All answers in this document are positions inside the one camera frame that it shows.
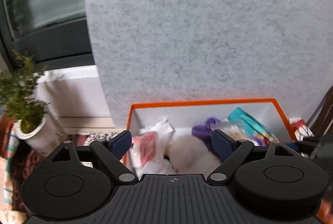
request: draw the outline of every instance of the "purple fabric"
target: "purple fabric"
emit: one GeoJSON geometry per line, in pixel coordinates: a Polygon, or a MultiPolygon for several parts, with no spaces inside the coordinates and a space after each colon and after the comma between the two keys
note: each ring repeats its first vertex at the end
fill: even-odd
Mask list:
{"type": "Polygon", "coordinates": [[[216,154],[213,144],[211,142],[211,136],[213,134],[213,131],[210,128],[211,123],[220,123],[221,121],[214,117],[209,117],[205,125],[196,125],[192,127],[192,135],[201,139],[205,145],[207,146],[208,150],[211,151],[213,154],[216,154]]]}

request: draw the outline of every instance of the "metal screw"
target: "metal screw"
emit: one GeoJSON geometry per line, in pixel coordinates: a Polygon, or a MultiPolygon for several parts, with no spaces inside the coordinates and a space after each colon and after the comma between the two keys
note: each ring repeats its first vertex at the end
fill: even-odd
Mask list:
{"type": "Polygon", "coordinates": [[[123,182],[130,182],[130,181],[133,181],[134,179],[135,179],[135,176],[130,173],[124,173],[119,176],[119,180],[121,180],[123,182]]]}
{"type": "Polygon", "coordinates": [[[210,178],[214,181],[224,181],[227,176],[223,173],[213,173],[210,178]]]}

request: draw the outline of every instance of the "black window frame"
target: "black window frame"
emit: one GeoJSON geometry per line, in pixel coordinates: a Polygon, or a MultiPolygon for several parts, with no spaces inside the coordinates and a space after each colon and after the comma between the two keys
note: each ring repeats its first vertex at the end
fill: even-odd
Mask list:
{"type": "Polygon", "coordinates": [[[0,53],[9,69],[19,67],[12,50],[33,55],[48,70],[94,65],[86,17],[35,30],[13,39],[6,5],[0,0],[0,53]]]}

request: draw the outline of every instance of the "plush toy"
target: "plush toy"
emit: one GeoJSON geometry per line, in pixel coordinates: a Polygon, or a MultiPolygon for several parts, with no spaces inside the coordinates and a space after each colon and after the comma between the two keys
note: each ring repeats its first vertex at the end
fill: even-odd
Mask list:
{"type": "Polygon", "coordinates": [[[221,164],[201,139],[190,135],[170,144],[169,159],[177,174],[203,174],[205,178],[221,164]]]}

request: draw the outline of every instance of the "white ceramic pot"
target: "white ceramic pot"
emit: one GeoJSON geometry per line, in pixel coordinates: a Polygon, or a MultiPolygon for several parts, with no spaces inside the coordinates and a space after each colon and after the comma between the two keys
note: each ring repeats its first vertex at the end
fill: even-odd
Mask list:
{"type": "Polygon", "coordinates": [[[67,136],[50,113],[44,114],[40,125],[29,134],[21,131],[21,120],[17,121],[15,134],[44,156],[49,155],[67,136]]]}

